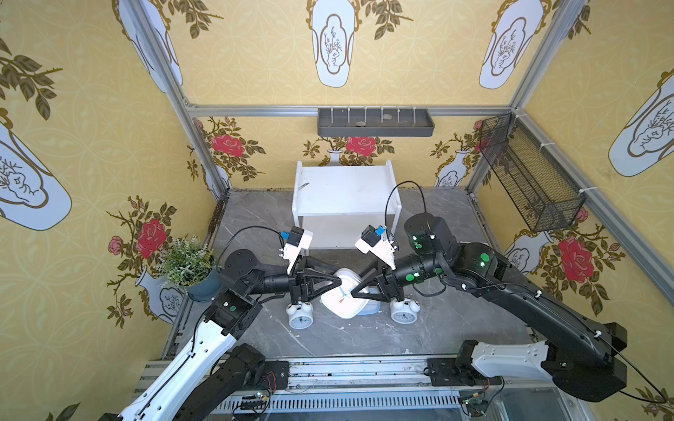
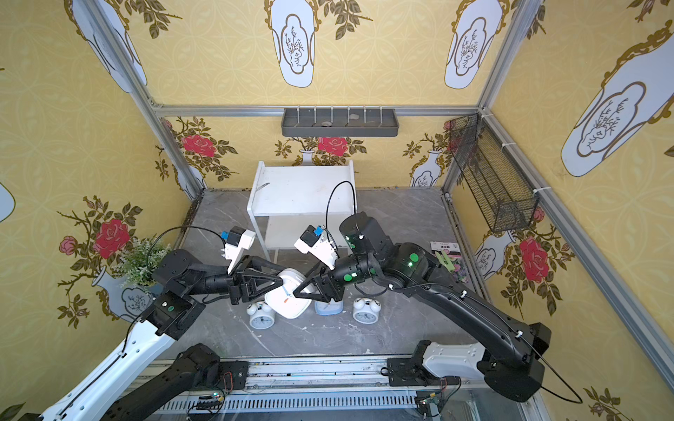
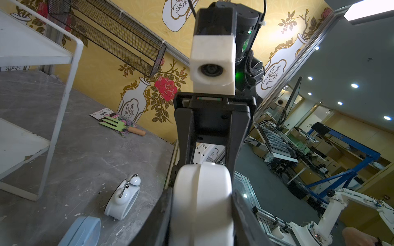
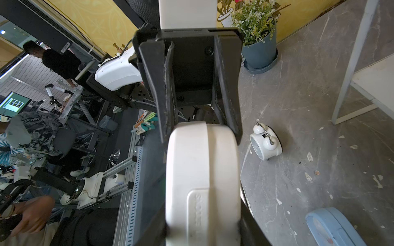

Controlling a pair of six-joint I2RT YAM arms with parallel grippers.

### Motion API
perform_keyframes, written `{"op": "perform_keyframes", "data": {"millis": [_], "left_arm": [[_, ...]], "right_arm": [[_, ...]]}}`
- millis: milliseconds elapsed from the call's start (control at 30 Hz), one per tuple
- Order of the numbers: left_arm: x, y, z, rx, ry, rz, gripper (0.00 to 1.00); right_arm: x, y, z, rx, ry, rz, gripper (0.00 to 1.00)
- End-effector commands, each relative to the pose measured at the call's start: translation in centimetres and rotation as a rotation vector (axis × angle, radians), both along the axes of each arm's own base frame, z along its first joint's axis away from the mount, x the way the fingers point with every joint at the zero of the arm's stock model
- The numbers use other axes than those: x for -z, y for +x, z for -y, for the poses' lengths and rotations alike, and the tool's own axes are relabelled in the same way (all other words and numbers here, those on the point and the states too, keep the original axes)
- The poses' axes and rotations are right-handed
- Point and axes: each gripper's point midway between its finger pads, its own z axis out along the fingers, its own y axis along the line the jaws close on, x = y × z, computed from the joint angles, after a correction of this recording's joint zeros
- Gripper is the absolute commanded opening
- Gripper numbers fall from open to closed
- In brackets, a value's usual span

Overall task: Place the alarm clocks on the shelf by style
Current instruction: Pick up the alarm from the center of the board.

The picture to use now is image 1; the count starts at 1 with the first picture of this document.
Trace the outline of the white square alarm clock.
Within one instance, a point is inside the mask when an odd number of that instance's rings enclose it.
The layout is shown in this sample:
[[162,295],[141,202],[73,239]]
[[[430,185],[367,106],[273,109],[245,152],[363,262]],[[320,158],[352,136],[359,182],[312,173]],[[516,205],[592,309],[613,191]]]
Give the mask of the white square alarm clock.
[[330,312],[341,319],[352,319],[357,316],[368,304],[368,299],[354,298],[351,291],[357,287],[362,279],[351,269],[341,268],[335,272],[342,284],[321,295],[321,303]]

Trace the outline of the blue square alarm clock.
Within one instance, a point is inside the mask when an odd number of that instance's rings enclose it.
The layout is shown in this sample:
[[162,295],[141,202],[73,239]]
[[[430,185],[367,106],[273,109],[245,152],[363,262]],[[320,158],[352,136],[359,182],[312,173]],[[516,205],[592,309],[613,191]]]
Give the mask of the blue square alarm clock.
[[[377,287],[367,287],[366,289],[363,289],[364,293],[368,294],[378,294],[378,288]],[[359,312],[358,316],[364,317],[364,316],[370,316],[374,314],[378,314],[381,310],[381,302],[376,301],[376,300],[369,300],[368,303],[366,303],[365,307],[363,307]]]

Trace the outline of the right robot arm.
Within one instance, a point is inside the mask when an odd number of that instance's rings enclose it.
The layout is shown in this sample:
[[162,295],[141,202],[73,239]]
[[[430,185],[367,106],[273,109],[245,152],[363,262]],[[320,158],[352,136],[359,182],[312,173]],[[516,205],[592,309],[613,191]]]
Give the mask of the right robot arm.
[[540,333],[529,345],[495,346],[465,340],[448,368],[450,375],[474,386],[493,378],[519,377],[553,384],[577,399],[598,403],[626,388],[628,368],[618,360],[628,345],[626,329],[601,324],[543,291],[510,261],[479,242],[460,242],[447,222],[423,212],[405,222],[412,254],[391,263],[373,261],[361,273],[353,298],[403,303],[404,289],[436,278],[511,313]]

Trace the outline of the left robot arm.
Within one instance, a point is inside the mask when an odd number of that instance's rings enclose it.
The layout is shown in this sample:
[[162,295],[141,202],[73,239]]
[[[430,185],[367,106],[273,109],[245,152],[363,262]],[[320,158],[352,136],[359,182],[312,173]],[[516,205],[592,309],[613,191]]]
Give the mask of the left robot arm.
[[222,291],[195,324],[189,341],[159,377],[120,414],[103,420],[203,420],[228,396],[260,382],[265,358],[240,344],[264,303],[291,297],[310,303],[342,284],[337,268],[312,256],[289,267],[263,264],[247,249],[219,269]]

